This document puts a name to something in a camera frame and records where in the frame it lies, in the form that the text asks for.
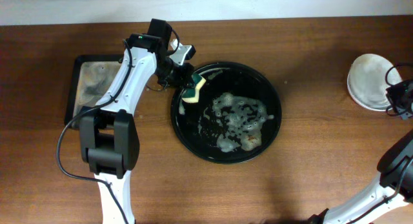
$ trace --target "round black plate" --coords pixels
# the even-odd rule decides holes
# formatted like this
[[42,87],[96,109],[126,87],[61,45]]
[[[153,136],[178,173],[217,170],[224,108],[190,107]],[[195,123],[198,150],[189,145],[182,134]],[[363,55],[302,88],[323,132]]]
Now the round black plate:
[[[196,73],[206,79],[199,94],[199,102],[182,102],[182,89],[177,89],[172,99],[172,126],[182,144],[195,155],[214,163],[239,163],[262,153],[276,138],[281,125],[281,103],[271,83],[259,72],[239,63],[213,63],[197,69]],[[274,115],[273,119],[267,120],[262,126],[261,146],[251,151],[237,147],[231,152],[222,152],[216,146],[217,136],[227,130],[225,124],[219,126],[216,123],[211,106],[212,101],[224,92],[260,100],[267,107],[267,114]],[[184,115],[179,113],[180,103],[185,108]],[[210,119],[203,113],[207,107],[206,114]]]

